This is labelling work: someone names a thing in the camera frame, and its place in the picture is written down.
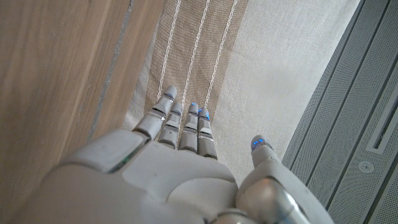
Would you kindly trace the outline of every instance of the robotic hand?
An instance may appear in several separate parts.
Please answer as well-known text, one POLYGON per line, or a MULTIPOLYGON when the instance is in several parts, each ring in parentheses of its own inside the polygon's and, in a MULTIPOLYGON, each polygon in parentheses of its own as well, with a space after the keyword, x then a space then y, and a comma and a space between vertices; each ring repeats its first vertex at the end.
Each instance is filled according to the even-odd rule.
POLYGON ((177 145, 176 94, 169 87, 132 132, 115 130, 66 158, 13 222, 333 223, 262 136, 240 189, 217 161, 206 108, 190 105, 177 145))

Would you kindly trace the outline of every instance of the perforated metal panel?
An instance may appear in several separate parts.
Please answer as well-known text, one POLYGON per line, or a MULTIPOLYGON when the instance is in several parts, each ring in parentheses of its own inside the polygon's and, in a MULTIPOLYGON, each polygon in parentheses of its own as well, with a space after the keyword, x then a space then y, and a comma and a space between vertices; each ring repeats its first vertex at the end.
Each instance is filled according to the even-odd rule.
MULTIPOLYGON (((379 94, 384 89, 386 79, 389 78, 395 67, 398 54, 396 12, 398 12, 398 1, 393 1, 387 8, 308 183, 308 188, 324 206, 329 202, 339 178, 344 174, 342 172, 346 168, 345 165, 356 148, 364 127, 368 123, 368 117, 373 112, 374 105, 379 100, 379 94)), ((349 186, 351 190, 348 190, 348 193, 344 192, 341 196, 342 201, 338 203, 338 211, 334 213, 335 215, 342 216, 347 213, 345 217, 350 217, 349 220, 358 220, 359 217, 354 214, 362 214, 359 210, 364 202, 358 202, 361 198, 358 198, 356 191, 360 189, 355 189, 356 186, 361 185, 361 181, 357 180, 358 183, 355 186, 349 186), (353 193, 356 194, 356 202, 345 199, 347 198, 345 194, 352 195, 353 193)), ((369 185, 376 183, 367 182, 366 184, 371 189, 369 185)))
POLYGON ((363 2, 364 1, 359 2, 358 7, 353 14, 353 17, 348 23, 347 28, 344 31, 344 34, 341 36, 337 48, 333 53, 333 55, 331 56, 331 59, 328 65, 326 66, 325 71, 323 72, 319 84, 317 85, 315 91, 313 92, 310 102, 308 103, 303 113, 303 116, 300 119, 300 122, 298 122, 297 129, 295 130, 292 139, 290 140, 290 144, 282 160, 283 165, 285 165, 289 169, 292 168, 294 160, 297 154, 299 153, 299 149, 303 143, 303 139, 307 134, 308 128, 311 125, 313 117, 315 116, 315 112, 317 111, 319 103, 321 102, 323 94, 325 93, 326 87, 329 84, 331 75, 333 74, 333 72, 335 72, 337 62, 339 61, 341 54, 343 53, 343 49, 345 48, 346 43, 348 41, 348 37, 350 36, 353 30, 359 12, 362 9, 363 2))
POLYGON ((359 13, 353 31, 292 166, 292 172, 306 184, 373 40, 387 2, 387 0, 367 0, 359 13))
POLYGON ((380 198, 370 223, 398 223, 398 167, 380 198))
POLYGON ((397 83, 398 67, 394 70, 390 82, 387 84, 374 110, 373 116, 330 204, 328 211, 337 223, 344 223, 348 220, 353 223, 362 223, 365 220, 386 176, 386 172, 394 160, 398 150, 396 147, 398 145, 397 128, 394 130, 382 155, 368 152, 365 149, 397 83), (370 173, 362 172, 359 169, 359 163, 362 161, 370 162, 374 166, 374 171, 370 173))
POLYGON ((357 12, 284 164, 336 223, 398 223, 398 0, 366 0, 357 12))

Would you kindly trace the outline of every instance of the beige fabric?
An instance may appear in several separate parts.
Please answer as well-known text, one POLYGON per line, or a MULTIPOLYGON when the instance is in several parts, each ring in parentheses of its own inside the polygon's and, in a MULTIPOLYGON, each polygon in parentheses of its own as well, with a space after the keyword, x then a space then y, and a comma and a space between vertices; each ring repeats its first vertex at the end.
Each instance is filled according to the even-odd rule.
MULTIPOLYGON (((180 7, 185 7, 184 2, 182 0, 180 7)), ((182 45, 191 46, 190 50, 185 52, 182 50, 185 48, 181 47, 173 53, 170 50, 167 62, 167 68, 170 70, 165 75, 163 87, 166 88, 168 84, 179 86, 179 97, 182 97, 205 2, 198 3, 201 9, 197 7, 185 9, 191 9, 192 13, 199 10, 200 12, 196 12, 197 15, 193 16, 195 19, 191 20, 190 16, 183 17, 183 14, 179 14, 178 17, 184 18, 185 22, 180 22, 181 26, 177 26, 178 19, 176 22, 174 34, 177 34, 176 30, 193 32, 190 35, 185 34, 186 38, 182 42, 182 45), (184 71, 181 73, 183 77, 169 79, 168 75, 181 71, 184 71)), ((225 62, 226 70, 216 75, 216 77, 222 76, 224 73, 224 79, 213 85, 212 92, 216 90, 220 93, 220 97, 215 101, 216 105, 209 104, 219 161, 230 168, 239 184, 253 169, 249 149, 253 136, 265 135, 278 156, 282 158, 284 155, 295 127, 358 3, 359 0, 248 1, 236 40, 231 44, 233 47, 224 51, 224 54, 229 56, 225 62)), ((172 10, 168 10, 171 15, 168 19, 168 30, 163 31, 167 34, 162 36, 163 39, 169 38, 174 9, 175 4, 172 10)), ((219 10, 229 14, 231 5, 219 10)), ((206 32, 218 34, 224 32, 226 19, 219 21, 214 17, 212 23, 217 22, 222 26, 218 28, 211 26, 212 30, 206 32)), ((213 72, 221 37, 211 39, 204 36, 205 33, 202 33, 200 44, 207 46, 208 50, 197 53, 197 58, 201 59, 195 64, 192 77, 198 74, 206 74, 208 77, 213 72), (206 58, 213 58, 213 61, 209 62, 205 60, 206 58)), ((163 44, 162 48, 157 48, 156 45, 154 47, 151 70, 157 57, 155 54, 160 54, 161 59, 164 59, 167 40, 164 42, 166 44, 163 44)), ((148 104, 156 100, 157 89, 153 90, 150 86, 156 88, 159 86, 162 68, 160 63, 163 61, 157 62, 157 71, 153 73, 149 73, 148 68, 144 67, 139 78, 140 85, 149 83, 151 75, 154 74, 157 80, 152 77, 153 82, 157 82, 158 85, 149 83, 146 90, 141 87, 139 90, 136 89, 131 105, 135 110, 128 112, 125 128, 131 129, 142 118, 143 111, 136 112, 140 110, 138 108, 141 105, 145 103, 148 107, 148 104)), ((186 104, 195 100, 202 106, 209 81, 207 78, 206 88, 201 85, 197 87, 198 90, 204 89, 203 92, 189 92, 192 96, 187 98, 186 104)), ((198 85, 197 81, 193 82, 196 84, 191 83, 190 88, 198 85)))
POLYGON ((178 90, 178 101, 182 101, 185 105, 197 102, 200 106, 203 106, 218 57, 219 61, 217 62, 213 83, 217 87, 212 89, 207 106, 210 113, 215 112, 221 90, 219 87, 223 84, 225 70, 244 15, 246 3, 246 0, 184 0, 177 6, 178 0, 166 2, 160 17, 152 55, 145 105, 146 111, 157 100, 159 81, 165 61, 167 64, 162 91, 169 85, 175 85, 178 90), (170 29, 173 27, 173 20, 176 17, 176 7, 178 7, 178 14, 173 35, 170 38, 170 29), (170 52, 168 58, 165 58, 168 43, 170 43, 170 52), (184 102, 182 99, 183 92, 191 63, 192 70, 184 102))

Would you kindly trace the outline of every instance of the wood grain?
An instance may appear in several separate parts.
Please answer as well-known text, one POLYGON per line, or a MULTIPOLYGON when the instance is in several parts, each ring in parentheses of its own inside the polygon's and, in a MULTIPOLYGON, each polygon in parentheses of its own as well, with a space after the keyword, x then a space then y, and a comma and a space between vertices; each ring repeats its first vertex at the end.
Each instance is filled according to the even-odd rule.
POLYGON ((128 50, 120 53, 115 64, 107 90, 112 94, 105 95, 93 139, 121 127, 164 2, 148 4, 145 0, 134 0, 131 12, 134 16, 129 19, 121 45, 121 49, 128 50))
MULTIPOLYGON (((146 42, 136 39, 150 41, 160 13, 149 10, 156 0, 136 2, 120 48, 123 63, 145 55, 146 42)), ((0 1, 0 223, 64 155, 87 143, 128 8, 129 0, 0 1)), ((141 61, 133 64, 138 71, 141 61)), ((117 63, 112 82, 122 82, 127 68, 117 63)), ((109 86, 103 103, 114 117, 97 129, 121 125, 129 102, 108 101, 131 97, 138 75, 129 75, 136 77, 120 88, 130 92, 109 86)))

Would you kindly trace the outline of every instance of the gray metal panel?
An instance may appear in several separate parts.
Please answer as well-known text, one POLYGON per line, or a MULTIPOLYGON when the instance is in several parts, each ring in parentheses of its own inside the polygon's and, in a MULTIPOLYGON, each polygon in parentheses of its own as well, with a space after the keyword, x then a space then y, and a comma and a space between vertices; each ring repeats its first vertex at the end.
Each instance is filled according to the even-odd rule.
MULTIPOLYGON (((398 0, 391 1, 308 183, 308 188, 324 206, 333 197, 333 191, 345 172, 352 151, 358 145, 374 105, 379 100, 379 94, 385 87, 386 79, 395 67, 398 54, 397 12, 398 0)), ((372 191, 369 191, 370 187, 357 188, 361 182, 362 180, 355 186, 352 186, 352 182, 347 183, 349 190, 345 189, 341 192, 342 195, 336 195, 341 197, 341 201, 336 203, 335 210, 330 210, 336 222, 336 216, 344 217, 340 221, 345 222, 348 219, 357 222, 363 214, 364 211, 360 208, 366 206, 366 203, 358 200, 358 192, 365 191, 364 196, 367 196, 372 191)))
POLYGON ((366 151, 366 147, 397 84, 398 66, 396 66, 391 75, 389 83, 373 112, 368 126, 362 135, 361 141, 356 148, 352 160, 349 162, 349 166, 329 206, 329 213, 337 223, 346 223, 347 220, 353 223, 362 223, 364 221, 386 177, 386 173, 395 158, 395 154, 398 150, 396 147, 398 145, 398 127, 396 127, 392 133, 392 137, 387 143, 387 147, 383 154, 379 155, 366 151), (362 161, 370 162, 374 166, 374 171, 371 173, 361 172, 358 167, 359 163, 362 161))
POLYGON ((319 109, 292 166, 292 172, 304 183, 308 182, 325 147, 336 117, 369 49, 379 26, 379 21, 383 17, 387 2, 387 0, 365 1, 359 13, 319 109))
POLYGON ((295 130, 292 139, 290 140, 290 144, 287 147, 286 153, 282 160, 283 165, 285 165, 289 169, 292 168, 296 156, 299 153, 299 149, 301 148, 304 137, 307 134, 308 128, 311 125, 312 119, 315 116, 315 113, 317 112, 319 103, 323 98, 323 94, 325 93, 325 90, 329 84, 330 77, 335 72, 337 62, 339 61, 341 54, 343 53, 343 49, 346 46, 348 37, 351 35, 351 31, 353 30, 359 12, 361 12, 363 2, 364 2, 363 0, 359 2, 358 7, 353 14, 353 17, 348 23, 348 26, 344 31, 344 34, 341 36, 337 48, 333 53, 333 55, 331 56, 328 66, 323 72, 319 84, 317 85, 315 91, 313 92, 310 102, 308 103, 304 111, 304 114, 301 117, 300 122, 298 123, 297 129, 295 130))
POLYGON ((398 167, 392 173, 392 177, 380 198, 380 202, 369 222, 398 223, 398 167))

